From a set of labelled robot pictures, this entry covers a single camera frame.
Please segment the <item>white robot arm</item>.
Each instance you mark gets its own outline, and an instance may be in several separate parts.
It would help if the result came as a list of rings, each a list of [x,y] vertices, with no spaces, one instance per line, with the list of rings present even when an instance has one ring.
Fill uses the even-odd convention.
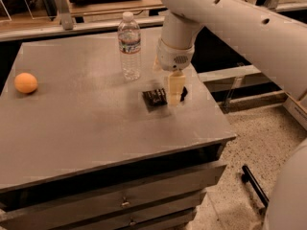
[[[162,69],[180,76],[205,27],[281,87],[295,117],[306,115],[306,24],[241,0],[161,1],[169,10],[156,49]],[[281,169],[263,230],[307,230],[307,140]]]

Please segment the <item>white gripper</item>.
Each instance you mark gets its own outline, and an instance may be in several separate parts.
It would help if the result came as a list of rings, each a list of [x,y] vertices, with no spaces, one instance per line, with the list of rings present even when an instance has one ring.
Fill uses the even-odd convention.
[[[161,38],[157,41],[153,70],[172,72],[166,78],[167,103],[170,105],[178,105],[180,102],[186,80],[181,70],[190,64],[194,51],[194,47],[188,49],[172,48],[167,46]]]

